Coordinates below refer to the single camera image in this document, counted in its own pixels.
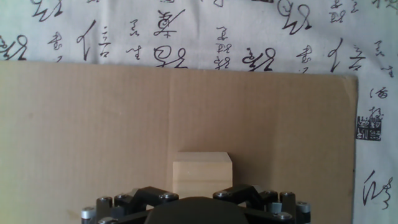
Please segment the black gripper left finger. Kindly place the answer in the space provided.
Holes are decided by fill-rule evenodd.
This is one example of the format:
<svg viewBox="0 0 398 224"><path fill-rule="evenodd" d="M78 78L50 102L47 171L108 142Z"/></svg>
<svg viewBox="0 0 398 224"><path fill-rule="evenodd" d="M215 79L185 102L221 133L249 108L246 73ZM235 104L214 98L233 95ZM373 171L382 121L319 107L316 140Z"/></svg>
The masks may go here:
<svg viewBox="0 0 398 224"><path fill-rule="evenodd" d="M149 215L147 206L156 207L179 199L174 192L144 187L113 197L101 196L94 206L81 210L81 224L144 223Z"/></svg>

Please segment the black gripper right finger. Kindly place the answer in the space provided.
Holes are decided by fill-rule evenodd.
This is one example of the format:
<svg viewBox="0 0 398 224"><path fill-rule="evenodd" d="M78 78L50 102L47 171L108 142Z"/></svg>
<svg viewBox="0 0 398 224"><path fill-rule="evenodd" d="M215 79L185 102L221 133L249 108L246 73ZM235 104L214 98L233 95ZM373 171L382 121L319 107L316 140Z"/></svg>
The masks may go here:
<svg viewBox="0 0 398 224"><path fill-rule="evenodd" d="M239 184L213 193L213 198L235 204L248 223L311 223L311 205L297 200L291 191L261 190L256 185Z"/></svg>

